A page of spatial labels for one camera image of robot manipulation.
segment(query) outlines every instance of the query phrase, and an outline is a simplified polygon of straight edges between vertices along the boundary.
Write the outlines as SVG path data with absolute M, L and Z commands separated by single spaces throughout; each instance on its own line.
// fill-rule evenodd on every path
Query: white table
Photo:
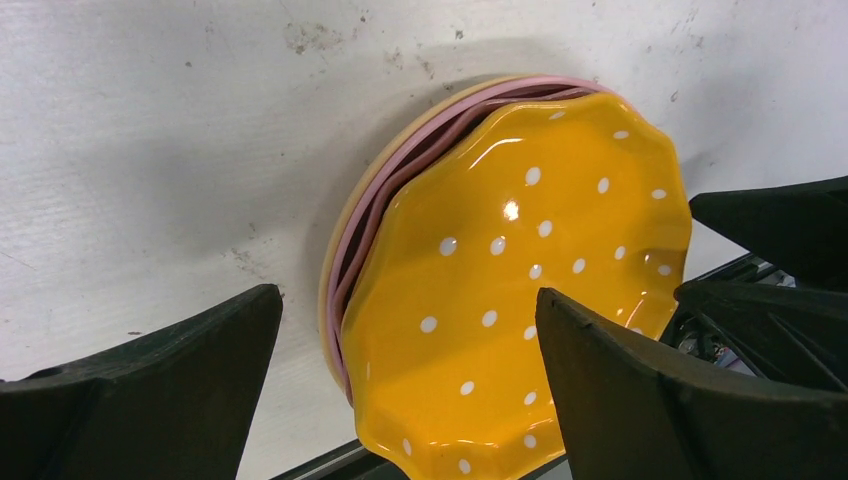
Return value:
M 354 437 L 315 327 L 366 164 L 447 90 L 562 73 L 676 142 L 690 195 L 848 172 L 844 0 L 0 3 L 0 378 L 277 283 L 239 478 Z M 696 229 L 687 275 L 740 253 Z

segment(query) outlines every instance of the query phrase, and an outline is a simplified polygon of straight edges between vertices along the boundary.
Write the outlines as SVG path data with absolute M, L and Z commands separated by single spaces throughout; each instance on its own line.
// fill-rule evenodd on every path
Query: tabletop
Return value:
M 524 72 L 593 79 L 674 140 L 688 194 L 844 175 L 841 0 L 0 2 L 0 378 L 257 283 L 285 312 L 239 479 L 355 436 L 324 366 L 336 216 L 405 124 Z M 739 254 L 696 226 L 687 276 Z

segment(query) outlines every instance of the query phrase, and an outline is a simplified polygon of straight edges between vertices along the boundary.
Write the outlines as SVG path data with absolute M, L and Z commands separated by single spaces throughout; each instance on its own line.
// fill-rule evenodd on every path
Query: white dot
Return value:
M 452 254 L 455 251 L 456 251 L 456 239 L 453 238 L 453 237 L 448 237 L 448 238 L 442 240 L 442 243 L 439 244 L 439 252 L 446 257 L 448 255 Z
M 459 393 L 463 395 L 468 395 L 469 393 L 474 391 L 474 382 L 465 382 L 459 387 Z
M 542 276 L 542 266 L 541 265 L 533 265 L 530 267 L 530 278 L 532 280 L 536 280 L 537 278 Z
M 554 224 L 551 223 L 550 220 L 545 220 L 544 222 L 539 224 L 539 236 L 545 238 L 551 234 L 551 230 L 553 229 Z
M 540 178 L 542 178 L 542 171 L 539 170 L 539 167 L 533 167 L 527 170 L 527 174 L 524 175 L 524 181 L 527 185 L 536 185 L 539 183 Z
M 506 239 L 503 237 L 492 240 L 492 244 L 489 245 L 489 251 L 492 252 L 492 255 L 502 254 L 504 248 L 506 248 Z
M 571 270 L 574 273 L 580 273 L 580 272 L 583 271 L 584 268 L 586 268 L 586 260 L 583 260 L 582 258 L 578 258 L 577 261 L 574 262 L 574 266 L 571 267 Z
M 483 326 L 491 327 L 495 324 L 495 321 L 498 319 L 498 312 L 494 310 L 489 310 L 488 312 L 483 314 Z
M 424 333 L 430 333 L 436 329 L 436 325 L 439 322 L 436 320 L 436 317 L 427 317 L 424 320 L 421 320 L 421 331 Z

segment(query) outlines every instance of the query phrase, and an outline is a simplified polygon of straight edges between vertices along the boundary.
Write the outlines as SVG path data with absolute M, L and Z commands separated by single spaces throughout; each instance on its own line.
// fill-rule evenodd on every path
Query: glossy yellow surface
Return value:
M 339 215 L 338 220 L 336 220 L 336 225 L 333 228 L 333 234 L 330 237 L 330 243 L 327 245 L 327 252 L 324 254 L 324 263 L 321 268 L 321 279 L 318 284 L 318 333 L 321 336 L 321 347 L 324 353 L 324 361 L 327 364 L 327 367 L 330 369 L 330 373 L 333 375 L 333 380 L 336 381 L 336 384 L 344 390 L 344 381 L 341 378 L 341 372 L 336 370 L 335 363 L 333 362 L 332 354 L 330 353 L 330 345 L 328 343 L 327 335 L 326 335 L 326 325 L 327 325 L 327 292 L 329 288 L 330 281 L 330 269 L 333 266 L 333 258 L 336 254 L 336 249 L 339 246 L 339 242 L 341 241 L 342 233 L 344 233 L 344 229 L 347 226 L 348 221 L 350 221 L 350 216 L 353 214 L 353 210 L 356 208 L 357 202 L 362 197 L 362 194 L 365 193 L 365 190 L 368 188 L 368 185 L 374 180 L 374 177 L 377 176 L 377 172 L 383 168 L 383 165 L 386 164 L 389 157 L 397 151 L 398 148 L 406 141 L 409 137 L 415 133 L 416 130 L 421 128 L 425 123 L 429 122 L 433 117 L 438 115 L 442 110 L 447 109 L 454 103 L 459 102 L 460 100 L 473 95 L 481 90 L 486 88 L 499 85 L 501 83 L 515 80 L 518 78 L 531 77 L 533 75 L 516 75 L 516 76 L 508 76 L 508 77 L 499 77 L 487 82 L 479 83 L 474 85 L 473 87 L 466 88 L 460 92 L 451 95 L 450 97 L 442 100 L 435 106 L 431 107 L 429 110 L 424 112 L 420 117 L 416 118 L 414 122 L 410 123 L 406 128 L 403 129 L 400 133 L 398 133 L 395 138 L 384 148 L 377 158 L 371 162 L 368 166 L 368 169 L 359 179 L 356 186 L 353 188 L 353 192 L 351 192 L 350 197 L 348 197 L 347 203 L 345 203 L 342 208 L 342 212 Z
M 562 454 L 539 287 L 658 338 L 690 232 L 671 141 L 618 98 L 498 110 L 380 227 L 342 327 L 362 443 L 414 479 Z

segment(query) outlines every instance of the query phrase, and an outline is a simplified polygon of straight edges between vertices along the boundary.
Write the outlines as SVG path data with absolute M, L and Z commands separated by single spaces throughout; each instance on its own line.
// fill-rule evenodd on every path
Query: white surface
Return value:
M 678 146 L 690 194 L 843 175 L 844 0 L 0 4 L 0 378 L 260 282 L 286 293 L 239 478 L 353 438 L 315 328 L 366 163 L 446 90 L 563 73 Z M 739 253 L 696 229 L 687 274 Z

